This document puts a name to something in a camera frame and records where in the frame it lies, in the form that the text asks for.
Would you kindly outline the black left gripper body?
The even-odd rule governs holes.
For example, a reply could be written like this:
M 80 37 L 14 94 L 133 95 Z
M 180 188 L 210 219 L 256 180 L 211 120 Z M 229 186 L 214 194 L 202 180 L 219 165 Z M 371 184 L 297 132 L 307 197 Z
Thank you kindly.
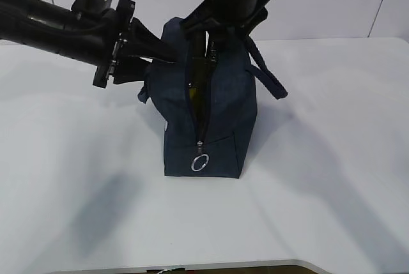
M 132 0 L 119 0 L 114 10 L 113 24 L 108 37 L 107 52 L 103 60 L 97 66 L 93 78 L 93 85 L 106 88 L 110 76 L 114 76 L 119 66 L 120 50 L 127 41 L 130 23 L 135 10 L 135 2 Z

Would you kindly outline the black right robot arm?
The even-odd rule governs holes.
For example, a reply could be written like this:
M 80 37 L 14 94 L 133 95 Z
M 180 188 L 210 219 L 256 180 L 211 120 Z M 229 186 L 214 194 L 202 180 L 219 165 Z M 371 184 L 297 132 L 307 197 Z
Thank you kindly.
M 266 5 L 271 0 L 203 0 L 193 12 L 180 22 L 189 41 L 189 57 L 205 57 L 205 33 L 217 50 L 223 48 L 229 35 L 241 40 L 268 17 Z

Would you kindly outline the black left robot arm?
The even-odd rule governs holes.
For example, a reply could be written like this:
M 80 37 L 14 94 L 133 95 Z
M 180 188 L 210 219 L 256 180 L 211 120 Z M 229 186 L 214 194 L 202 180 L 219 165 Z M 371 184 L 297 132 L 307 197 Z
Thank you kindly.
M 1 0 L 1 39 L 96 66 L 93 85 L 142 81 L 151 60 L 177 54 L 134 17 L 135 2 L 76 0 L 70 10 L 41 0 Z

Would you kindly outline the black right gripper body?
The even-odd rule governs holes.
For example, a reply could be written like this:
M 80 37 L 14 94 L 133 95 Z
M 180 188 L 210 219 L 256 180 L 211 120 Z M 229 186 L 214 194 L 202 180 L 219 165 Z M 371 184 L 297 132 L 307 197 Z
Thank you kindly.
M 187 34 L 233 27 L 240 36 L 248 36 L 268 17 L 271 0 L 204 0 L 181 26 Z

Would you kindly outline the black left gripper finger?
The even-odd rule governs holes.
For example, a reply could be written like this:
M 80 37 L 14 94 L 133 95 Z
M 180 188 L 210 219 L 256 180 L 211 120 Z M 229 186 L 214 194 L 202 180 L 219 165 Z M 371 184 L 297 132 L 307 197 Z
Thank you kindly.
M 112 73 L 113 84 L 144 81 L 151 62 L 139 57 L 126 57 L 120 59 Z
M 145 57 L 167 63 L 177 61 L 176 51 L 135 17 L 122 33 L 121 42 L 121 57 Z

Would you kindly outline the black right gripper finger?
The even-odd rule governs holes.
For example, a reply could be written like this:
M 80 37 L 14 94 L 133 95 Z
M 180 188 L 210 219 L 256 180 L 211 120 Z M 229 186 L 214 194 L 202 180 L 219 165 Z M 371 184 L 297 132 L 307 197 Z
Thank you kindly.
M 231 62 L 234 58 L 232 29 L 216 29 L 209 32 L 208 60 L 209 62 Z
M 195 31 L 192 34 L 192 57 L 206 56 L 206 31 Z

